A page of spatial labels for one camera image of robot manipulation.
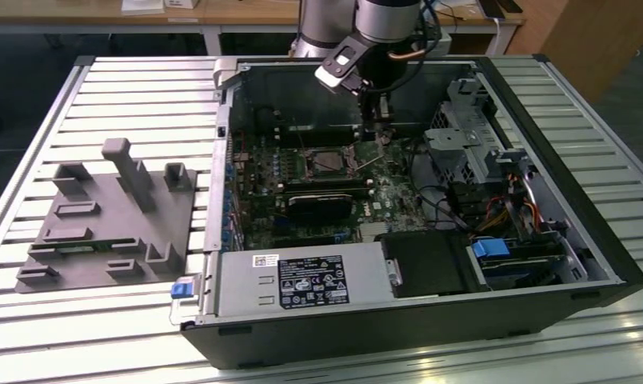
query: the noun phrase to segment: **floor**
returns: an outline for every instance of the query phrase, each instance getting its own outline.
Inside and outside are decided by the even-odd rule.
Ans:
[[[260,36],[228,37],[226,54],[263,54]],[[62,82],[79,55],[163,56],[204,54],[199,36],[122,35],[110,43],[104,35],[62,36],[54,48],[40,35],[0,35],[0,194],[22,153],[30,145]],[[284,53],[290,36],[278,36]],[[643,47],[627,70],[595,105],[643,161]]]

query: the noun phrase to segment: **motherboard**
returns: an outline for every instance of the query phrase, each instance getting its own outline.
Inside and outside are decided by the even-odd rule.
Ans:
[[[427,228],[404,141],[315,146],[310,135],[288,136],[288,142],[280,135],[234,139],[246,250],[372,242],[379,234]]]

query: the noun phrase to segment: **warning label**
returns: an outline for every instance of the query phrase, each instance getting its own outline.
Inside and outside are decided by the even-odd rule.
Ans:
[[[351,302],[339,255],[279,260],[279,285],[284,310]]]

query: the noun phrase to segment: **aluminum profile table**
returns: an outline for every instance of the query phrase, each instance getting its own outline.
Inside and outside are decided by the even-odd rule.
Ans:
[[[90,172],[111,172],[99,153],[110,137],[130,139],[150,170],[166,162],[199,170],[188,272],[202,258],[214,58],[80,64],[0,199],[0,382],[643,382],[643,291],[540,334],[246,371],[212,368],[179,335],[170,283],[12,293],[56,194],[56,164],[82,161]],[[504,57],[495,64],[643,269],[643,165],[551,63]]]

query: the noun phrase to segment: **wooden table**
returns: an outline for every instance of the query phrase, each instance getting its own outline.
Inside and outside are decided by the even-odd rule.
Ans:
[[[497,29],[478,6],[455,8],[455,22],[439,14],[452,34],[488,34],[487,54],[503,54],[523,16],[508,14]],[[123,16],[120,0],[0,0],[0,34],[202,34],[210,55],[222,55],[220,34],[292,33],[298,0],[200,0],[194,10],[166,8],[164,14]]]
[[[443,29],[450,34],[492,35],[487,54],[504,54],[516,28],[523,24],[521,14],[507,14],[497,29],[484,18],[478,6],[454,8],[458,21],[446,14],[438,14]],[[224,33],[294,33],[298,30],[298,0],[208,0],[204,22],[206,44],[210,54],[222,54],[219,35]]]
[[[123,16],[122,0],[0,0],[0,34],[203,34],[207,3]]]

